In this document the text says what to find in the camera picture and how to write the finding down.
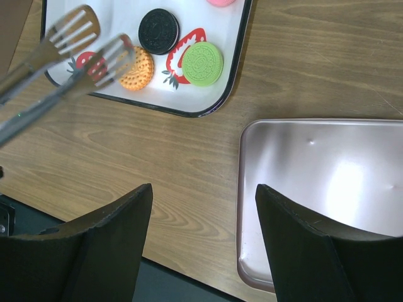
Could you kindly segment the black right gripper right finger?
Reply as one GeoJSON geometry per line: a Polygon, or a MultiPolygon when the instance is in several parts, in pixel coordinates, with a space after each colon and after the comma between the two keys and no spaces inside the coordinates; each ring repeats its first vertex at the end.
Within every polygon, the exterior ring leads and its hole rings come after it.
{"type": "Polygon", "coordinates": [[[340,223],[265,184],[255,200],[278,301],[402,301],[402,237],[340,223]]]}

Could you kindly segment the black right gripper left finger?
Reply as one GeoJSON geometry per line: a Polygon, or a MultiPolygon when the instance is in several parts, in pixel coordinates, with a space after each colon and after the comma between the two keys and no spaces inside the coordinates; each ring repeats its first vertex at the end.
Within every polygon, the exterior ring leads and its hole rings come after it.
{"type": "Polygon", "coordinates": [[[1,301],[131,301],[152,203],[143,184],[39,234],[1,237],[1,301]]]}

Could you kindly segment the rose gold tin lid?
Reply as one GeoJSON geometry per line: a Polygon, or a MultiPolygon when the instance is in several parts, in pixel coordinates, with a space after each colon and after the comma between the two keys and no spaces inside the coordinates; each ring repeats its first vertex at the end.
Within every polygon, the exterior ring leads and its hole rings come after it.
{"type": "Polygon", "coordinates": [[[274,290],[255,202],[266,184],[333,220],[402,235],[402,122],[257,120],[243,129],[237,178],[237,272],[274,290]]]}

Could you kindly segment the steel slotted serving tongs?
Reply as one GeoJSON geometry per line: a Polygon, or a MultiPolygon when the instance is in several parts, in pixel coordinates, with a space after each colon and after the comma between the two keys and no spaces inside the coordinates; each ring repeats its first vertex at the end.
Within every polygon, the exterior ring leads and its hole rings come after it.
{"type": "MultiPolygon", "coordinates": [[[[90,46],[100,33],[98,17],[87,4],[63,15],[47,30],[34,51],[1,79],[1,104],[5,105],[49,68],[90,46]]],[[[61,101],[76,99],[116,82],[134,60],[135,50],[129,36],[119,34],[112,38],[54,92],[2,122],[1,145],[23,133],[61,101]]]]}

